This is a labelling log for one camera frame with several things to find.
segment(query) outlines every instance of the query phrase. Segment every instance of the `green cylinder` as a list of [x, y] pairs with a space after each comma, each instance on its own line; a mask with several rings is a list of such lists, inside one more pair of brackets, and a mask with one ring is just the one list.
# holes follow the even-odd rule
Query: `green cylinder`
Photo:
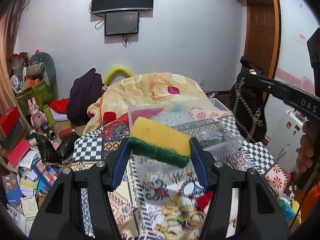
[[52, 115], [52, 112], [50, 110], [50, 107], [48, 105], [44, 105], [43, 106], [43, 112], [45, 114], [45, 117], [47, 118], [47, 121], [49, 123], [49, 126], [51, 128], [53, 128], [56, 124], [55, 120], [54, 120], [54, 117]]

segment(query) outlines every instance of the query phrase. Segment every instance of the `wooden cabinet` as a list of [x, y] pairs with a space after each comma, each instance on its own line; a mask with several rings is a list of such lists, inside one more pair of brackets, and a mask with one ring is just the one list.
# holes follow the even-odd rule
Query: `wooden cabinet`
[[247, 33], [244, 56], [273, 78], [279, 55], [278, 0], [247, 0]]

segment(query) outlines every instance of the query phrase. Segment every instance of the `white refrigerator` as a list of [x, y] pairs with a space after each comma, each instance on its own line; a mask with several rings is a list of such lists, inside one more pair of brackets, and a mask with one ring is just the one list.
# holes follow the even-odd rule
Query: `white refrigerator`
[[305, 121], [305, 117], [301, 116], [298, 111], [287, 110], [279, 120], [272, 139], [267, 145], [267, 150], [280, 167], [289, 173], [296, 169], [300, 139], [304, 134], [302, 126]]

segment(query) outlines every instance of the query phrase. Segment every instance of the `black cable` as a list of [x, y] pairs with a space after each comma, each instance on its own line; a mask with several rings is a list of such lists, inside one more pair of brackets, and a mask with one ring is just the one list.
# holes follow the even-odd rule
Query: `black cable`
[[100, 29], [102, 28], [102, 26], [103, 26], [103, 24], [104, 24], [104, 21], [105, 21], [105, 19], [99, 21], [99, 22], [94, 26], [94, 27], [96, 28], [96, 30], [100, 30]]
[[316, 182], [317, 178], [318, 178], [318, 176], [316, 176], [316, 177], [313, 179], [313, 181], [311, 182], [311, 184], [310, 184], [307, 192], [306, 192], [305, 195], [303, 196], [303, 199], [302, 199], [302, 201], [301, 201], [301, 204], [299, 205], [298, 211], [297, 211], [296, 215], [294, 216], [294, 218], [293, 218], [293, 220], [292, 220], [292, 223], [291, 223], [291, 225], [290, 225], [290, 229], [292, 228], [294, 222], [296, 221], [296, 219], [297, 219], [297, 217], [298, 217], [298, 215], [299, 215], [300, 209], [301, 209], [301, 207], [302, 207], [302, 204], [303, 204], [303, 202], [304, 202], [307, 194], [309, 193], [309, 191], [311, 190], [311, 188], [314, 186], [313, 184]]
[[122, 39], [123, 41], [125, 42], [125, 48], [127, 48], [127, 42], [128, 42], [128, 39], [131, 37], [131, 34], [133, 34], [133, 32], [136, 30], [136, 28], [139, 28], [140, 27], [140, 14], [139, 14], [139, 19], [138, 19], [138, 24], [135, 26], [135, 28], [133, 29], [133, 31], [129, 34], [129, 36], [126, 34], [122, 34]]
[[92, 1], [91, 1], [91, 3], [89, 4], [89, 12], [90, 12], [90, 14], [94, 14], [94, 15], [96, 15], [96, 16], [98, 16], [98, 17], [104, 18], [104, 16], [98, 15], [98, 14], [96, 14], [96, 13], [92, 13], [91, 4], [92, 4]]

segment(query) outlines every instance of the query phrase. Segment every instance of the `pink rabbit figurine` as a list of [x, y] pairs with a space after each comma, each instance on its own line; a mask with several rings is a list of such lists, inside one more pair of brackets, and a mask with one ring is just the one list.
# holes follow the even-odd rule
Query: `pink rabbit figurine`
[[39, 106], [36, 104], [36, 99], [32, 98], [31, 100], [28, 99], [29, 104], [29, 113], [31, 114], [31, 124], [33, 127], [38, 128], [39, 131], [41, 131], [40, 126], [44, 122], [47, 122], [47, 118], [45, 117], [44, 113], [39, 111]]

